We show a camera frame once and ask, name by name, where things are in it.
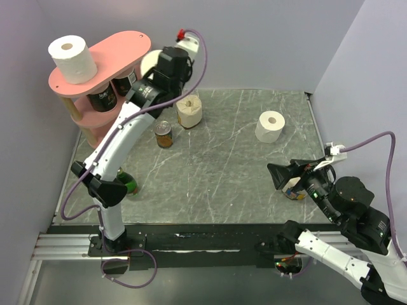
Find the printed paper roll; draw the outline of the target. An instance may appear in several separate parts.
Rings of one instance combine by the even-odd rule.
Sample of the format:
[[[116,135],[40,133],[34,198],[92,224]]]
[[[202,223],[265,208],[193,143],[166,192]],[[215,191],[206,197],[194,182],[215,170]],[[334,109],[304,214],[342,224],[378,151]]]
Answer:
[[[287,184],[282,188],[284,195],[290,200],[303,200],[307,197],[306,191],[294,191],[294,186],[300,181],[299,177],[291,178]]]

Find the white paper roll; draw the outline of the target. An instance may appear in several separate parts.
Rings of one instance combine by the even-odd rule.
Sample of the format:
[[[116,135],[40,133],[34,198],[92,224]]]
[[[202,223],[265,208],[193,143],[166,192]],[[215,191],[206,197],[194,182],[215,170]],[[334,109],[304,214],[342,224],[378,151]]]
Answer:
[[[140,75],[143,77],[150,68],[154,67],[158,63],[158,57],[162,50],[152,50],[148,52],[141,60],[140,63]]]
[[[54,40],[48,46],[48,53],[69,84],[86,83],[97,74],[97,65],[80,36],[67,35]]]
[[[279,112],[265,111],[258,119],[255,136],[262,143],[274,143],[278,140],[285,123],[283,115]]]

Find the beige paper roll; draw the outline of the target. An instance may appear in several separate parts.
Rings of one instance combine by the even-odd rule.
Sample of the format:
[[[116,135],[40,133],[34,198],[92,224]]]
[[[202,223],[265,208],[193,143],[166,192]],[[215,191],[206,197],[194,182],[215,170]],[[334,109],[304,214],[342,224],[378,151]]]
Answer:
[[[190,129],[199,124],[202,119],[202,102],[197,95],[188,95],[176,102],[178,123],[184,129]]]

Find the black paper roll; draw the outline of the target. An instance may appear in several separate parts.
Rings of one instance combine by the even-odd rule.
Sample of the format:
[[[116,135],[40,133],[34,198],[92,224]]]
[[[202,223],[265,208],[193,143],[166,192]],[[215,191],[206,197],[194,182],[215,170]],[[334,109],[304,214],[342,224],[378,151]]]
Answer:
[[[110,82],[102,85],[87,96],[93,110],[97,112],[108,112],[117,105],[117,97]]]

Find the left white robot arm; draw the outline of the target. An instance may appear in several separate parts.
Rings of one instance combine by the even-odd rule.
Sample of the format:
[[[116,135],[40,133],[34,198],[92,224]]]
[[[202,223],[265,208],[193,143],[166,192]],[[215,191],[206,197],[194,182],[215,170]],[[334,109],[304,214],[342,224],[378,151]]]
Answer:
[[[156,65],[136,81],[105,138],[84,162],[76,161],[71,171],[87,188],[99,217],[100,238],[111,255],[127,247],[127,231],[122,220],[121,202],[127,187],[117,177],[118,170],[137,139],[163,108],[184,96],[197,48],[164,47]]]

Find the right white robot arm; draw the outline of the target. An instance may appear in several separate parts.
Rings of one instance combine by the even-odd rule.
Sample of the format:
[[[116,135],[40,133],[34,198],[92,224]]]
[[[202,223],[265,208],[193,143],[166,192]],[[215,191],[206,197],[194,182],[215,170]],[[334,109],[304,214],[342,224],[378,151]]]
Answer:
[[[338,250],[293,220],[285,222],[271,250],[316,259],[350,281],[369,304],[406,304],[406,263],[397,256],[390,219],[371,207],[375,195],[360,179],[336,178],[333,166],[323,165],[321,159],[293,159],[286,166],[269,163],[267,169],[277,190],[297,178],[294,190],[305,191],[368,260]]]

